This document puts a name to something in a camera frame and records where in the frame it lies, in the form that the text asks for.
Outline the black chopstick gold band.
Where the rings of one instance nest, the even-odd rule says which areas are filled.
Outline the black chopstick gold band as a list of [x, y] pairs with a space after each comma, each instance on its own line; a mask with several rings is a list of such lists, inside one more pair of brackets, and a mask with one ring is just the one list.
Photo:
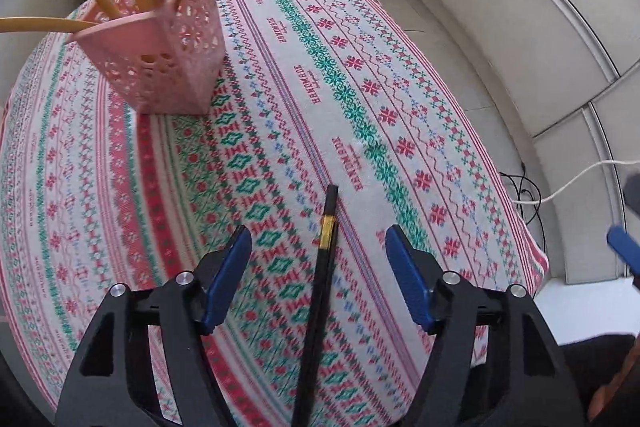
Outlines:
[[335, 268], [338, 223], [336, 217], [338, 186], [329, 184], [320, 223], [320, 235], [307, 328], [291, 425], [309, 426], [317, 379], [322, 360], [323, 338], [330, 314], [331, 286]]

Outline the pink perforated utensil basket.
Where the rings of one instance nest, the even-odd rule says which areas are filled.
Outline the pink perforated utensil basket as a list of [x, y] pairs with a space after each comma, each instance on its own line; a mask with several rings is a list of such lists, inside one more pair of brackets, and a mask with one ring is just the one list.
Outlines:
[[98, 21], [70, 35], [139, 114], [204, 115], [226, 55], [216, 0], [163, 0], [153, 11]]

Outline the patterned red green tablecloth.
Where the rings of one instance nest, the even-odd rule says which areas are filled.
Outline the patterned red green tablecloth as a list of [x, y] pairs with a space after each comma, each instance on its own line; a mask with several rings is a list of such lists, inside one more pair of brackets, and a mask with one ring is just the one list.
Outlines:
[[384, 237], [536, 291], [549, 262], [446, 83], [376, 0], [217, 0], [227, 54], [203, 116], [140, 115], [79, 46], [47, 36], [1, 135], [1, 295], [47, 405], [116, 283], [165, 283], [238, 225], [253, 252], [205, 341], [236, 420], [292, 419], [322, 207], [338, 187], [331, 313], [311, 419], [387, 426], [433, 341]]

